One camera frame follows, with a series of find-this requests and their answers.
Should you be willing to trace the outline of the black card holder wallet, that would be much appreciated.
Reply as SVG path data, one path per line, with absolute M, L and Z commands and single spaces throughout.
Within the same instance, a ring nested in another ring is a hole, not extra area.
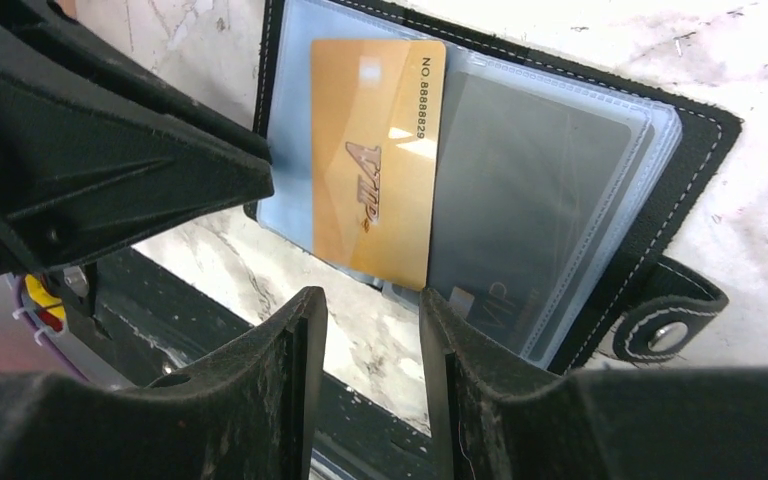
M 739 119 L 385 1 L 270 1 L 255 130 L 275 193 L 252 217 L 304 250 L 314 214 L 317 58 L 386 73 L 357 44 L 427 40 L 445 52 L 441 137 L 390 133 L 437 163 L 427 284 L 475 328 L 555 373 L 602 342 L 619 359 L 674 358 L 727 305 L 664 251 L 734 146 Z

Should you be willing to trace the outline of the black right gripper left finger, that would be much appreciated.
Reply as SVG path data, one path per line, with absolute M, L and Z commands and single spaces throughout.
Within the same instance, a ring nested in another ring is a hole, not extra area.
M 0 374 L 0 479 L 305 479 L 327 332 L 324 291 L 142 388 Z

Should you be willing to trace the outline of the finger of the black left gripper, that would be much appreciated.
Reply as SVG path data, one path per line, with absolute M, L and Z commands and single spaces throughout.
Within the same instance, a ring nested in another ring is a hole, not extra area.
M 58 66 L 0 67 L 0 271 L 86 264 L 269 197 L 264 140 L 230 139 Z
M 97 86 L 271 161 L 264 138 L 140 66 L 68 16 L 56 1 L 0 1 L 0 26 Z

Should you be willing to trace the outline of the black VIP card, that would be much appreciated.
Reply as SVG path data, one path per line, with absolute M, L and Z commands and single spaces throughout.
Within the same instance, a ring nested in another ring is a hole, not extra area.
M 649 121 L 466 72 L 445 82 L 429 287 L 520 351 Z

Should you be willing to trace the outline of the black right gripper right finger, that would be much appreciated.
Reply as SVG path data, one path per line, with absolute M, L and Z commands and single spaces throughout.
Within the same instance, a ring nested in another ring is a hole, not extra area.
M 443 479 L 768 479 L 768 368 L 557 376 L 431 289 L 419 325 Z

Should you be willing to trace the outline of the gold yellow card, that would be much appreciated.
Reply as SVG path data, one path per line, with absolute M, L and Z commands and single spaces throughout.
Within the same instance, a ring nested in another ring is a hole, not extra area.
M 413 290 L 427 283 L 446 47 L 317 39 L 312 252 Z

